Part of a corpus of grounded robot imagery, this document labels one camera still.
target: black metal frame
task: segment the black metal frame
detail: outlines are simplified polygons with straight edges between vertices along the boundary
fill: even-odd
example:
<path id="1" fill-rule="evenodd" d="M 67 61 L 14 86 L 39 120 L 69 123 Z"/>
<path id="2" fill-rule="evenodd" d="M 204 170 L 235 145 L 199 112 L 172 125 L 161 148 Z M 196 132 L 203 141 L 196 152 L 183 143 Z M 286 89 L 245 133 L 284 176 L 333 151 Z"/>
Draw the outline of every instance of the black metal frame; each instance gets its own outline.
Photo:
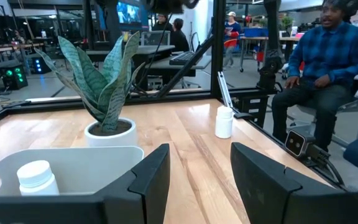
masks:
<path id="1" fill-rule="evenodd" d="M 226 18 L 226 0 L 215 0 L 214 1 L 214 17 L 213 24 L 223 24 Z M 211 89 L 210 90 L 200 90 L 200 91 L 188 91 L 188 92 L 176 92 L 169 93 L 163 98 L 156 97 L 146 97 L 146 96 L 131 96 L 126 101 L 126 105 L 139 105 L 147 103 L 165 103 L 173 101 L 188 101 L 188 100 L 205 100 L 215 98 L 221 101 L 221 90 L 218 82 L 218 72 L 223 69 L 223 37 L 224 37 L 224 27 L 215 26 L 213 29 L 213 46 L 212 46 L 212 67 L 211 67 Z M 265 96 L 275 94 L 276 91 L 272 90 L 263 90 L 260 88 L 232 88 L 229 90 L 232 97 L 237 96 Z M 35 113 L 41 111 L 60 111 L 60 110 L 75 110 L 83 109 L 82 100 L 80 98 L 74 100 L 51 100 L 44 102 L 34 102 L 27 106 L 20 106 L 17 108 L 8 108 L 0 112 L 0 120 L 5 118 L 10 114 L 21 114 L 21 113 Z M 256 125 L 253 121 L 248 121 L 253 127 L 258 129 L 268 138 L 275 141 L 283 150 L 285 150 L 283 144 L 276 140 L 272 135 L 263 130 L 261 127 Z M 308 166 L 307 161 L 300 161 L 304 165 Z M 328 176 L 318 172 L 318 170 L 313 169 L 318 175 L 327 180 L 330 184 L 337 188 L 343 189 L 335 183 L 334 180 Z"/>

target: white cap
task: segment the white cap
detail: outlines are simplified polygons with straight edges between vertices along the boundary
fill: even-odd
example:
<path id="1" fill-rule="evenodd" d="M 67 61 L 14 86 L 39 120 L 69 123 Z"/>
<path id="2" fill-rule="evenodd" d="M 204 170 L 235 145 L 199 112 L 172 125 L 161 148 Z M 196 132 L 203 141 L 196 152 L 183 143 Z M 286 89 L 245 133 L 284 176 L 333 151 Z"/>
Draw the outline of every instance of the white cap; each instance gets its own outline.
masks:
<path id="1" fill-rule="evenodd" d="M 228 14 L 227 14 L 228 16 L 236 16 L 236 13 L 235 12 L 229 12 Z"/>
<path id="2" fill-rule="evenodd" d="M 20 167 L 16 174 L 21 185 L 31 188 L 48 181 L 52 176 L 52 170 L 48 161 L 34 161 Z"/>
<path id="3" fill-rule="evenodd" d="M 227 106 L 220 106 L 218 108 L 218 113 L 216 115 L 218 118 L 221 119 L 229 119 L 233 117 L 233 110 L 228 108 Z"/>

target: floor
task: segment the floor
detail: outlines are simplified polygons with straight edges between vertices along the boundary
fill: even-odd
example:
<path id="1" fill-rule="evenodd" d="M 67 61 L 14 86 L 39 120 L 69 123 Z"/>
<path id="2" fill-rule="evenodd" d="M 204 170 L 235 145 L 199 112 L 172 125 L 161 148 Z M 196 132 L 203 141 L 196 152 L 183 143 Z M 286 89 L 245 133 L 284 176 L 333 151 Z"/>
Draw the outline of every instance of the floor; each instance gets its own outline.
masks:
<path id="1" fill-rule="evenodd" d="M 63 60 L 57 60 L 57 67 L 65 75 L 72 75 L 72 71 L 66 69 Z M 240 59 L 235 58 L 234 66 L 224 71 L 226 82 L 229 88 L 233 87 L 251 87 L 259 80 L 259 74 L 257 72 L 257 63 L 254 60 L 245 60 L 244 72 L 240 72 Z M 211 84 L 211 64 L 204 70 L 199 70 L 196 73 L 196 77 L 186 77 L 185 80 L 199 84 L 203 89 L 210 89 Z M 43 97 L 59 97 L 59 96 L 75 96 L 76 93 L 68 88 L 65 88 L 63 84 L 52 73 L 45 75 L 31 75 L 27 78 L 29 86 L 19 90 L 13 91 L 10 95 L 3 96 L 5 100 L 24 100 L 28 98 L 43 98 Z M 282 84 L 284 81 L 279 75 L 277 75 L 277 81 Z M 268 107 L 270 107 L 272 97 L 269 98 Z M 313 118 L 301 112 L 297 107 L 289 108 L 288 116 L 291 118 L 299 119 L 302 121 L 311 121 Z M 287 124 L 291 124 L 293 121 L 288 118 Z M 358 127 L 358 113 L 343 113 L 338 115 L 336 134 L 346 141 L 353 141 L 356 138 L 356 132 Z M 268 108 L 264 129 L 268 132 L 272 132 L 273 118 L 271 109 Z M 332 143 L 329 146 L 331 153 L 331 162 L 335 165 L 336 169 L 341 174 L 346 185 L 352 189 L 358 189 L 358 168 L 345 161 L 342 157 L 343 151 L 340 146 Z"/>

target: plant leaf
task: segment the plant leaf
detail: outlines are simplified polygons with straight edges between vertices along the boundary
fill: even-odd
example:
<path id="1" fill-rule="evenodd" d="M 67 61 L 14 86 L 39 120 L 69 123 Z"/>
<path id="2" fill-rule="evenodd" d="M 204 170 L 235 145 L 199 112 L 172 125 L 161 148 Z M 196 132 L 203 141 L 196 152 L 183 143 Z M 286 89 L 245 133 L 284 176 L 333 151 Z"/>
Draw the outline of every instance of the plant leaf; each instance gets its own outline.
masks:
<path id="1" fill-rule="evenodd" d="M 116 88 L 111 95 L 110 105 L 106 118 L 104 119 L 101 130 L 104 133 L 110 133 L 117 129 L 118 117 L 125 103 L 125 95 L 123 88 Z"/>
<path id="2" fill-rule="evenodd" d="M 136 76 L 139 72 L 139 70 L 143 67 L 143 65 L 145 65 L 145 62 L 142 63 L 142 65 L 139 65 L 139 67 L 137 67 L 134 71 L 134 73 L 132 74 L 131 80 L 127 83 L 126 89 L 125 89 L 125 97 L 128 95 L 129 90 L 131 90 L 131 85 L 134 82 L 134 80 L 136 79 Z"/>
<path id="3" fill-rule="evenodd" d="M 89 100 L 96 103 L 96 97 L 85 81 L 77 50 L 70 41 L 60 36 L 58 37 L 58 39 L 63 55 L 67 58 L 71 67 L 73 68 L 78 87 L 84 92 L 84 94 L 88 97 Z"/>
<path id="4" fill-rule="evenodd" d="M 75 82 L 72 81 L 71 79 L 67 78 L 66 76 L 62 75 L 58 71 L 56 66 L 53 64 L 53 61 L 50 59 L 50 57 L 47 54 L 45 54 L 44 52 L 42 52 L 38 49 L 35 49 L 35 51 L 41 55 L 41 57 L 44 59 L 47 66 L 56 74 L 56 76 L 63 83 L 63 85 L 65 85 L 68 88 L 71 88 L 72 90 L 77 92 L 77 94 L 82 98 L 83 103 L 86 106 L 88 106 L 89 109 L 87 109 L 87 110 L 89 111 L 89 113 L 99 122 L 103 122 L 105 115 L 102 112 L 98 111 L 95 108 L 95 106 L 91 102 L 88 101 L 87 97 L 83 94 L 83 92 L 81 92 L 81 90 L 78 88 L 78 86 L 75 84 Z"/>
<path id="5" fill-rule="evenodd" d="M 114 81 L 121 70 L 122 40 L 124 40 L 123 35 L 118 38 L 114 48 L 104 59 L 102 74 L 108 82 Z"/>
<path id="6" fill-rule="evenodd" d="M 114 90 L 116 90 L 117 88 L 123 88 L 124 91 L 126 90 L 125 87 L 127 83 L 128 69 L 127 64 L 129 60 L 136 54 L 137 48 L 139 46 L 139 37 L 139 32 L 136 32 L 129 38 L 125 46 L 124 56 L 121 60 L 121 70 L 119 72 L 118 77 L 115 80 L 111 81 L 106 87 L 104 87 L 102 94 L 100 94 L 98 100 L 98 109 L 103 113 L 106 113 L 106 115 L 110 105 L 110 98 Z"/>
<path id="7" fill-rule="evenodd" d="M 93 66 L 91 59 L 79 47 L 77 47 L 78 57 L 80 58 L 82 72 L 88 86 L 91 88 L 95 97 L 99 99 L 103 88 L 108 84 L 104 76 Z"/>

